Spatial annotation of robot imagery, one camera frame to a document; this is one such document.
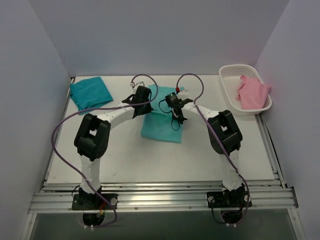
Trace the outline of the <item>mint green t shirt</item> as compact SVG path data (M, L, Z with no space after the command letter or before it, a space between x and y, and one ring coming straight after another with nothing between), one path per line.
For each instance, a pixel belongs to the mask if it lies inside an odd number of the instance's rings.
M150 103L153 110L144 115L140 136L143 138L180 144L183 127L172 119L171 108L164 101L165 97L176 91L174 87L148 86L151 89Z

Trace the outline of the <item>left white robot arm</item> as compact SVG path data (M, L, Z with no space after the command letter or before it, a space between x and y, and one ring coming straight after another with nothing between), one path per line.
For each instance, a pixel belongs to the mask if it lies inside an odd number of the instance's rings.
M124 99L119 108L100 115L84 115L74 146L80 155L84 175L79 197L88 209L95 210L101 203L100 160L107 151L111 130L127 120L149 114L153 110L149 103L151 95L152 90L141 84L133 88L133 94Z

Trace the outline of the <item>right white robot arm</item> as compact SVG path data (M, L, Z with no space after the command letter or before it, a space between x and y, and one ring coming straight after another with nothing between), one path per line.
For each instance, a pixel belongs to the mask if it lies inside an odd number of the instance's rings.
M165 96L164 101L171 109L172 118L179 124L187 120L205 124L211 147L221 161L222 189L226 190L222 193L223 203L234 206L240 201L237 189L244 185L244 180L239 170L243 135L233 114L229 110L216 111L199 106L189 98L179 98L174 92Z

